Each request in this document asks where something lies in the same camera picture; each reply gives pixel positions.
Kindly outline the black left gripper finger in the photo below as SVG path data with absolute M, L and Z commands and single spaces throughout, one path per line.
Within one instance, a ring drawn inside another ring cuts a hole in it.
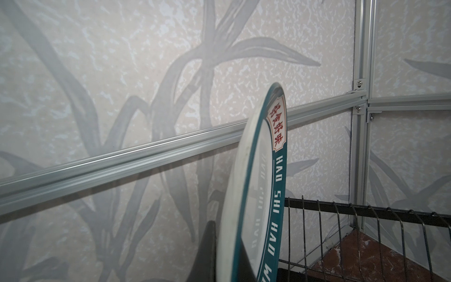
M 216 222 L 208 221 L 187 282 L 216 281 Z

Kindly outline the green rim lettered plate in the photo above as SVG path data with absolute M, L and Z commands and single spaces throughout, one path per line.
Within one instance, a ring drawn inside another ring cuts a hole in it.
M 270 86 L 249 117 L 225 193 L 218 282 L 274 282 L 284 222 L 288 124 L 284 90 Z

